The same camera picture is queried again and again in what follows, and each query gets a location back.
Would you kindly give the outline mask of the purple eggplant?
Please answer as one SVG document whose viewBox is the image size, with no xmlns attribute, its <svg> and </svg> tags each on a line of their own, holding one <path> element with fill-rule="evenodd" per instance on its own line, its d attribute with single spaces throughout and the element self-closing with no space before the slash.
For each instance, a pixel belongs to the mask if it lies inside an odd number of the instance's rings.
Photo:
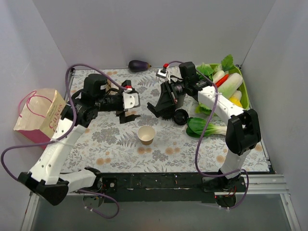
<svg viewBox="0 0 308 231">
<path fill-rule="evenodd" d="M 128 64 L 128 69 L 134 73 L 146 71 L 151 67 L 152 66 L 148 62 L 140 60 L 131 60 Z"/>
</svg>

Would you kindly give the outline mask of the cardboard cup carrier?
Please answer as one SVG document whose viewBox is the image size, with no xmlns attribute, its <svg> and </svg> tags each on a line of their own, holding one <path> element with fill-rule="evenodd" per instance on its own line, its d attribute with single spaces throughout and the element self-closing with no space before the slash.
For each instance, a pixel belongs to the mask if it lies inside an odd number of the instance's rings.
<svg viewBox="0 0 308 231">
<path fill-rule="evenodd" d="M 109 93 L 109 94 L 113 94 L 113 83 L 108 79 L 107 80 L 107 85 L 106 85 L 106 93 Z"/>
</svg>

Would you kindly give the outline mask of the grey holder cup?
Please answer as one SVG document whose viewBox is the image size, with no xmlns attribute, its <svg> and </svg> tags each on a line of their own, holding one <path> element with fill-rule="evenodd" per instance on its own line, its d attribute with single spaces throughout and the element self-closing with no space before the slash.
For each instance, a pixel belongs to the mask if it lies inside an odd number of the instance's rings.
<svg viewBox="0 0 308 231">
<path fill-rule="evenodd" d="M 175 95 L 175 99 L 174 99 L 175 108 L 179 109 L 184 104 L 184 99 L 185 99 L 186 93 L 185 92 L 178 92 L 178 93 L 174 93 L 174 95 Z"/>
</svg>

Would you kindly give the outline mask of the floral table mat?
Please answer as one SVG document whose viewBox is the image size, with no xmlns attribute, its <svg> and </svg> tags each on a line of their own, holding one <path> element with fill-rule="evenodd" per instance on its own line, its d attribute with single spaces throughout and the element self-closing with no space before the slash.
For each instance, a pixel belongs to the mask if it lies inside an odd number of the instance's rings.
<svg viewBox="0 0 308 231">
<path fill-rule="evenodd" d="M 101 172 L 215 172 L 223 164 L 227 146 L 221 135 L 205 137 L 202 143 L 186 134 L 186 127 L 172 120 L 155 117 L 147 103 L 156 104 L 161 79 L 154 69 L 133 74 L 126 69 L 107 70 L 116 82 L 131 80 L 140 95 L 141 105 L 129 114 L 140 117 L 120 124 L 114 112 L 100 112 L 78 139 L 63 166 L 63 172 L 93 167 Z M 137 132 L 151 126 L 156 135 L 143 145 Z"/>
</svg>

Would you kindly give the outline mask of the bok choy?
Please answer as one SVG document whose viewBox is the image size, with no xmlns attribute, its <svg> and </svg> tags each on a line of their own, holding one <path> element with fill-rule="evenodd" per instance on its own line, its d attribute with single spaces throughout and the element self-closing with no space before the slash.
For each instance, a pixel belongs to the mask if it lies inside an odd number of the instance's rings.
<svg viewBox="0 0 308 231">
<path fill-rule="evenodd" d="M 201 119 L 201 118 L 191 117 L 187 121 L 186 134 L 193 138 L 200 138 L 205 125 L 206 125 L 206 120 Z M 204 133 L 204 136 L 205 137 L 208 137 L 210 135 L 225 136 L 226 133 L 227 133 L 226 126 L 219 126 L 213 123 L 209 123 Z"/>
</svg>

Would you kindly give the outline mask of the yellow flower vegetable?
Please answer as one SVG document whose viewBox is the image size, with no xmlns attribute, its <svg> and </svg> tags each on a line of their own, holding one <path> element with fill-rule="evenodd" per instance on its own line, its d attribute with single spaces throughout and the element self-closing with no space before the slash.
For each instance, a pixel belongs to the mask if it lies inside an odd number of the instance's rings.
<svg viewBox="0 0 308 231">
<path fill-rule="evenodd" d="M 241 98 L 242 98 L 242 93 L 237 90 L 230 98 L 229 101 L 231 101 L 233 104 L 235 104 L 238 107 L 243 107 L 241 104 Z"/>
</svg>

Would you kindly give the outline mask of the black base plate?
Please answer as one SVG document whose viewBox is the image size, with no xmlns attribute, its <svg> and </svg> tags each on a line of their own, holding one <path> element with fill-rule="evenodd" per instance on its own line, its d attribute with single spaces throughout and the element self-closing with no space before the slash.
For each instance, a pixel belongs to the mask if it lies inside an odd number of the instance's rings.
<svg viewBox="0 0 308 231">
<path fill-rule="evenodd" d="M 244 177 L 224 183 L 198 173 L 103 173 L 101 192 L 118 202 L 215 203 L 218 194 L 229 197 L 246 190 Z"/>
</svg>

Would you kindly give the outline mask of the orange carrot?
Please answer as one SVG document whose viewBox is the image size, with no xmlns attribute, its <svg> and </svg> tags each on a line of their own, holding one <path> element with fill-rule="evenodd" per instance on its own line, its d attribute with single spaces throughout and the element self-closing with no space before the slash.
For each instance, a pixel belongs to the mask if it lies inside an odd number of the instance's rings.
<svg viewBox="0 0 308 231">
<path fill-rule="evenodd" d="M 224 77 L 222 77 L 220 80 L 216 82 L 216 86 L 220 87 L 229 77 L 229 74 L 226 74 Z"/>
</svg>

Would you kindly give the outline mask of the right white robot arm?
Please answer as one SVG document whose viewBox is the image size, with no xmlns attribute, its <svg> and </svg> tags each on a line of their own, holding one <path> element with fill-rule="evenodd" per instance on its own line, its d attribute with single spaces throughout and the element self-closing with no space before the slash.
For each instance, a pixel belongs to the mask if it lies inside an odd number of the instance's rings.
<svg viewBox="0 0 308 231">
<path fill-rule="evenodd" d="M 207 190 L 231 190 L 243 172 L 243 163 L 252 149 L 261 141 L 257 112 L 254 109 L 244 110 L 230 102 L 218 92 L 217 87 L 207 77 L 200 80 L 199 71 L 192 62 L 179 64 L 182 79 L 174 82 L 168 72 L 168 64 L 158 69 L 156 76 L 163 78 L 161 94 L 156 105 L 147 104 L 147 108 L 163 119 L 175 117 L 175 111 L 182 106 L 184 95 L 188 94 L 199 103 L 212 107 L 226 125 L 225 142 L 228 147 L 226 159 L 216 175 L 203 173 Z"/>
</svg>

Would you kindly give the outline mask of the green lettuce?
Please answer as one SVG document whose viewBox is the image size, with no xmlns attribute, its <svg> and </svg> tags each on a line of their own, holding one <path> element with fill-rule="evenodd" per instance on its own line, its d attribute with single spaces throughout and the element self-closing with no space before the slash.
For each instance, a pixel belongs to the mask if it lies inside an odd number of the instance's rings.
<svg viewBox="0 0 308 231">
<path fill-rule="evenodd" d="M 196 70 L 207 76 L 211 81 L 213 80 L 214 69 L 210 64 L 202 63 L 201 65 L 196 67 Z"/>
</svg>

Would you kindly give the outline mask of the green plastic basket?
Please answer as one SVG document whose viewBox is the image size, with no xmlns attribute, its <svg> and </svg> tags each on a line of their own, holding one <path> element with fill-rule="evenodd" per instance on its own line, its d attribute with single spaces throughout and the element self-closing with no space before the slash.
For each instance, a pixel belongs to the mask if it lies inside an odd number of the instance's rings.
<svg viewBox="0 0 308 231">
<path fill-rule="evenodd" d="M 214 69 L 214 67 L 215 67 L 216 65 L 218 65 L 218 64 L 210 64 L 210 65 L 211 65 L 211 67 Z M 241 73 L 241 71 L 240 71 L 240 68 L 237 67 L 237 66 L 234 66 L 234 68 L 231 69 L 231 70 L 228 72 L 229 76 L 230 76 L 231 74 L 233 74 L 233 73 L 238 73 L 238 74 L 240 74 L 241 76 L 243 76 L 242 73 Z M 242 93 L 242 98 L 241 98 L 241 104 L 242 104 L 242 106 L 243 106 L 242 108 L 245 109 L 245 110 L 249 109 L 249 107 L 250 107 L 250 105 L 249 105 L 249 98 L 248 98 L 248 94 L 247 94 L 246 85 L 245 85 L 244 80 L 243 80 L 243 83 L 241 84 L 241 86 L 240 86 L 237 90 L 239 90 L 239 91 Z"/>
</svg>

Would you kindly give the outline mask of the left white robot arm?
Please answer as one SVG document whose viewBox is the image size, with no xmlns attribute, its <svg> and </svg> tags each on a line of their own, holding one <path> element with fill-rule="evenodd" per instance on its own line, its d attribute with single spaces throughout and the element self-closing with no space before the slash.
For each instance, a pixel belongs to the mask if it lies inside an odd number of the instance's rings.
<svg viewBox="0 0 308 231">
<path fill-rule="evenodd" d="M 126 111 L 140 106 L 138 92 L 131 81 L 124 81 L 118 89 L 107 88 L 107 77 L 90 74 L 83 88 L 75 92 L 61 112 L 57 128 L 35 165 L 18 176 L 18 181 L 51 205 L 58 205 L 73 191 L 98 192 L 103 187 L 103 174 L 92 167 L 62 174 L 64 162 L 76 142 L 99 112 L 114 111 L 121 124 L 137 118 Z"/>
</svg>

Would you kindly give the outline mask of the white radish with leaves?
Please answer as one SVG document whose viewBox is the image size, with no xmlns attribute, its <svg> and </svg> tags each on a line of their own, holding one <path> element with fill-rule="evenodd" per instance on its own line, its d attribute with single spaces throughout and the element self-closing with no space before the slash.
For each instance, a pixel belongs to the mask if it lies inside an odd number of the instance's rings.
<svg viewBox="0 0 308 231">
<path fill-rule="evenodd" d="M 213 82 L 219 82 L 231 69 L 234 68 L 233 56 L 231 54 L 224 57 L 220 64 L 214 67 Z"/>
</svg>

